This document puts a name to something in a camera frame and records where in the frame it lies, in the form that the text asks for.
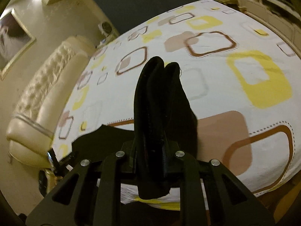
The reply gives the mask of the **cream tufted leather headboard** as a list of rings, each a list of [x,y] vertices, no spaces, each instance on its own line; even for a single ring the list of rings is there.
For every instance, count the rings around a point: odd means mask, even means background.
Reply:
[[[20,163],[50,168],[47,152],[62,111],[95,45],[80,35],[64,40],[36,71],[9,122],[9,153]]]

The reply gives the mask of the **framed wedding photo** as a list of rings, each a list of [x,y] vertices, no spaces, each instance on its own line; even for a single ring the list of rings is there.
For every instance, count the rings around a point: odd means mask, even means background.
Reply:
[[[5,10],[1,15],[1,80],[35,41],[36,38],[21,21],[16,10]]]

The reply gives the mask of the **patterned white bed sheet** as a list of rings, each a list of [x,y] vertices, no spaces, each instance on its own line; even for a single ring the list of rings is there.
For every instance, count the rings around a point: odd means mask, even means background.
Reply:
[[[198,119],[198,158],[221,161],[270,209],[295,200],[300,58],[273,31],[213,0],[162,13],[95,52],[57,126],[57,158],[103,124],[133,129],[135,87],[153,56],[180,64]]]

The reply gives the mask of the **small white desk fan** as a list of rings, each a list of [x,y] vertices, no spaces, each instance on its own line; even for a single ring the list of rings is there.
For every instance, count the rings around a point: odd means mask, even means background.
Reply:
[[[118,38],[118,33],[113,29],[112,25],[107,21],[98,24],[98,29],[105,37],[103,39],[104,43],[110,43],[116,38]]]

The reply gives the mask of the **black studded pants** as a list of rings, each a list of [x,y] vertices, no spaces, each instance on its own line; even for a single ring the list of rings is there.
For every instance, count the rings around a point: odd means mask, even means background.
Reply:
[[[198,120],[180,81],[177,62],[167,65],[152,57],[144,65],[134,96],[134,131],[102,125],[72,142],[75,160],[104,160],[130,142],[133,166],[141,199],[157,199],[169,194],[169,143],[196,157]]]

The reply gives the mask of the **white tv console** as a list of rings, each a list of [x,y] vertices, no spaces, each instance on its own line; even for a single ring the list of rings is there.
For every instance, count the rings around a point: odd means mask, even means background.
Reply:
[[[245,14],[267,26],[300,56],[300,15],[284,0],[245,0]]]

